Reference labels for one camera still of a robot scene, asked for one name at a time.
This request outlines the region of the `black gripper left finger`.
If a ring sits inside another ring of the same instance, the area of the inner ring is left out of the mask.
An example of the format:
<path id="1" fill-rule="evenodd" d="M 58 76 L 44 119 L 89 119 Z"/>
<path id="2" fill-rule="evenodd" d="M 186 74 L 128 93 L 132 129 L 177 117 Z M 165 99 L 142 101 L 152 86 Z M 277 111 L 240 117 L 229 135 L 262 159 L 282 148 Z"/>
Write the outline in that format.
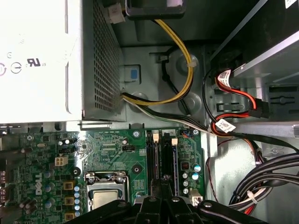
<path id="1" fill-rule="evenodd" d="M 125 200 L 114 200 L 77 218 L 68 224 L 159 224 L 161 223 L 161 180 L 153 179 L 150 195 L 140 197 L 131 205 Z"/>

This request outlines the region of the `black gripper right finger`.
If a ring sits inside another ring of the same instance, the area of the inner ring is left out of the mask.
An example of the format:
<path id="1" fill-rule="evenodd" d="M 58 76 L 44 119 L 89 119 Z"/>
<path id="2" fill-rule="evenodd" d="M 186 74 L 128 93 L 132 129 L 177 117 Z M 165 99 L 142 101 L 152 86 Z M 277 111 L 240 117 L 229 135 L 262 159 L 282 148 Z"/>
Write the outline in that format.
<path id="1" fill-rule="evenodd" d="M 223 204 L 204 200 L 197 206 L 187 203 L 183 197 L 173 194 L 176 186 L 171 177 L 162 178 L 162 195 L 171 224 L 264 224 L 252 217 Z"/>

